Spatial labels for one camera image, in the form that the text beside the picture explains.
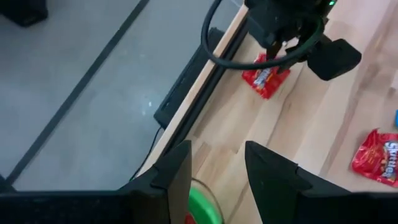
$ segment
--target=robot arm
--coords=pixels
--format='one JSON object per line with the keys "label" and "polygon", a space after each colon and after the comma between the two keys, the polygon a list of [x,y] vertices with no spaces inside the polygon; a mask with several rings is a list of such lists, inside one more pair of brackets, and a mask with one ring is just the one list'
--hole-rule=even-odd
{"label": "robot arm", "polygon": [[[343,39],[332,41],[323,34],[327,15],[337,0],[245,0],[249,8],[249,33],[267,49],[268,61],[241,64],[215,57],[209,58],[226,68],[252,70],[279,66],[279,72],[297,62],[308,66],[322,79],[331,80],[350,70],[361,61],[361,53]],[[202,28],[201,43],[207,49],[207,30],[211,17],[221,0],[215,0]],[[298,38],[298,44],[286,49],[286,55],[275,58],[283,43]]]}

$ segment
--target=black cable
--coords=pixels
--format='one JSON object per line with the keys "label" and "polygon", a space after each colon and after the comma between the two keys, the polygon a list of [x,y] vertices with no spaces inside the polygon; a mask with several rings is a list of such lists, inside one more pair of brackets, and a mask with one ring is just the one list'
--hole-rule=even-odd
{"label": "black cable", "polygon": [[152,140],[152,144],[150,145],[149,152],[148,152],[147,156],[145,157],[144,161],[143,161],[142,164],[139,166],[139,168],[136,170],[136,172],[134,173],[134,175],[130,178],[130,181],[131,181],[132,179],[136,178],[136,175],[137,175],[138,172],[141,170],[141,168],[142,168],[142,166],[144,165],[145,161],[148,159],[149,155],[151,154],[151,152],[152,152],[152,150],[153,150],[153,148],[154,148],[154,146],[155,146],[155,142],[156,142],[156,139],[157,139],[157,135],[159,134],[159,131],[160,131],[161,129],[163,129],[163,128],[160,127],[160,128],[156,131],[154,140]]}
{"label": "black cable", "polygon": [[265,69],[271,68],[275,66],[282,65],[290,60],[298,58],[305,54],[308,50],[310,50],[319,40],[320,37],[323,35],[323,31],[325,31],[325,25],[323,23],[323,19],[321,17],[309,17],[306,18],[313,20],[317,23],[317,29],[312,34],[312,36],[299,48],[294,50],[293,52],[285,55],[281,58],[275,58],[273,60],[263,62],[263,63],[238,63],[229,60],[224,60],[213,55],[213,52],[208,47],[208,30],[210,26],[211,19],[213,18],[218,6],[220,5],[221,0],[214,0],[213,4],[211,5],[209,11],[206,14],[205,21],[203,22],[203,26],[201,28],[201,46],[208,54],[210,60],[216,63],[219,66],[230,68],[230,69],[237,69],[237,70],[256,70],[256,69]]}
{"label": "black cable", "polygon": [[216,196],[215,196],[214,193],[211,191],[211,189],[209,188],[209,186],[207,186],[203,181],[201,181],[201,180],[199,180],[199,179],[196,179],[196,178],[194,178],[194,177],[192,177],[192,180],[195,181],[195,182],[198,182],[202,187],[204,187],[204,188],[209,192],[209,194],[211,195],[211,197],[213,197],[214,203],[216,204],[217,209],[220,211],[222,224],[224,224],[224,223],[225,223],[225,219],[224,219],[223,211],[221,210],[221,206],[220,206],[220,204],[218,203]]}

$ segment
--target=red candy bag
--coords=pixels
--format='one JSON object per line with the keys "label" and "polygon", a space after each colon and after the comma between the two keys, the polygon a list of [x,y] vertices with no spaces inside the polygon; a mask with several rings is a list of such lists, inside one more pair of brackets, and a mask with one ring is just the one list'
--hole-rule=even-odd
{"label": "red candy bag", "polygon": [[398,187],[398,134],[373,130],[359,147],[351,163],[353,170],[367,178]]}
{"label": "red candy bag", "polygon": [[[266,62],[266,54],[260,53],[254,63]],[[278,74],[279,67],[246,70],[242,73],[242,78],[264,99],[269,99],[278,90],[281,84],[289,76],[290,70],[284,70]]]}
{"label": "red candy bag", "polygon": [[197,222],[195,221],[195,219],[193,218],[191,213],[188,213],[185,216],[185,223],[184,224],[197,224]]}

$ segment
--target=gray floor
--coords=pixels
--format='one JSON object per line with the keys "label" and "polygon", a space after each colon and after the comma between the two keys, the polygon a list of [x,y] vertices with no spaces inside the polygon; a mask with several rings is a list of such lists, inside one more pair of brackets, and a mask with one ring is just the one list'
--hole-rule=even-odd
{"label": "gray floor", "polygon": [[[49,0],[49,20],[0,17],[0,173],[7,176],[138,0]],[[200,42],[212,0],[150,0],[17,190],[116,189],[149,151],[152,115]],[[214,26],[238,11],[224,0]]]}

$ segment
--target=black plastic part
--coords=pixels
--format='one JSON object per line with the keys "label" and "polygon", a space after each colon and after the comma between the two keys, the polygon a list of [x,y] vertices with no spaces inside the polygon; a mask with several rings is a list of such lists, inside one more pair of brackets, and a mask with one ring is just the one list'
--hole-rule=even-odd
{"label": "black plastic part", "polygon": [[183,223],[192,152],[184,141],[117,191],[0,195],[0,223]]}
{"label": "black plastic part", "polygon": [[[210,50],[214,50],[221,38],[223,37],[224,32],[211,28],[209,31],[209,48]],[[172,120],[174,114],[177,112],[180,107],[182,101],[188,94],[191,89],[193,83],[198,78],[200,72],[208,61],[208,57],[206,52],[203,50],[201,46],[198,47],[196,52],[193,54],[193,57],[188,62],[187,66],[185,66],[181,75],[175,81],[173,87],[170,89],[167,96],[164,98],[163,102],[160,104],[158,109],[154,114],[155,120],[159,123],[159,125],[166,129]]]}
{"label": "black plastic part", "polygon": [[49,15],[45,0],[2,0],[0,10],[22,27],[31,26]]}
{"label": "black plastic part", "polygon": [[261,47],[268,50],[274,46],[274,43],[282,45],[283,41],[288,41],[299,34],[295,25],[297,20],[278,2],[264,0],[250,8],[248,12],[249,33]]}
{"label": "black plastic part", "polygon": [[54,129],[58,126],[59,122],[61,122],[63,117],[68,113],[69,109],[76,102],[76,100],[81,95],[86,86],[89,84],[91,79],[95,76],[98,69],[100,69],[102,64],[111,54],[111,52],[113,51],[115,46],[119,43],[119,41],[122,39],[123,35],[130,28],[131,24],[137,19],[138,15],[145,8],[148,2],[149,0],[140,0],[137,6],[132,10],[130,15],[127,17],[127,19],[120,26],[119,30],[113,35],[112,39],[106,44],[104,49],[97,56],[93,64],[90,66],[87,72],[83,75],[83,77],[74,87],[74,89],[69,94],[67,99],[62,103],[62,105],[59,107],[57,112],[44,127],[39,136],[37,136],[36,140],[33,142],[33,144],[30,146],[30,148],[27,150],[24,156],[22,156],[22,159],[20,159],[15,168],[13,168],[10,175],[6,179],[9,185],[12,185],[18,179],[22,171],[24,171],[26,166],[40,151],[40,149],[45,144],[49,136],[53,133]]}
{"label": "black plastic part", "polygon": [[255,142],[246,170],[263,223],[396,223],[398,194],[351,193]]}
{"label": "black plastic part", "polygon": [[252,9],[260,4],[275,2],[283,6],[283,8],[291,14],[313,14],[326,18],[337,2],[337,0],[334,0],[335,3],[330,4],[330,1],[331,0],[244,0],[244,4],[249,9]]}
{"label": "black plastic part", "polygon": [[308,67],[324,81],[334,79],[356,67],[362,59],[347,41],[338,39],[317,47],[308,56]]}

